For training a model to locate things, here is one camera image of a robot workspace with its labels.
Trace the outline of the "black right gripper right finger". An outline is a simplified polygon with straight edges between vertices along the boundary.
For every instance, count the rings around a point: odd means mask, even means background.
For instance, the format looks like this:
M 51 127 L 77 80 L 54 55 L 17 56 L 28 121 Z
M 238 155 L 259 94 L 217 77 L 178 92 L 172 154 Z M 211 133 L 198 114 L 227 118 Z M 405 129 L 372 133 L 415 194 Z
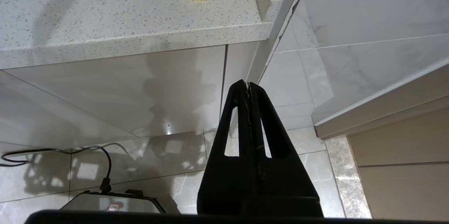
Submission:
M 322 217 L 311 182 L 266 91 L 249 83 L 249 122 L 256 192 L 248 212 L 263 216 Z

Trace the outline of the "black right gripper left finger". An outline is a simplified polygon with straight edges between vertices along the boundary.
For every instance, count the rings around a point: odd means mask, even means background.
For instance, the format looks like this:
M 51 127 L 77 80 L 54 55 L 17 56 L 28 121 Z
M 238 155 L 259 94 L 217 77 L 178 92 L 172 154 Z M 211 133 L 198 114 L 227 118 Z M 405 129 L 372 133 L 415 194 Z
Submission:
M 234 108 L 239 123 L 239 156 L 226 156 Z M 257 149 L 262 145 L 260 121 L 254 117 L 251 92 L 238 80 L 229 88 L 197 197 L 200 215 L 260 216 L 260 170 Z

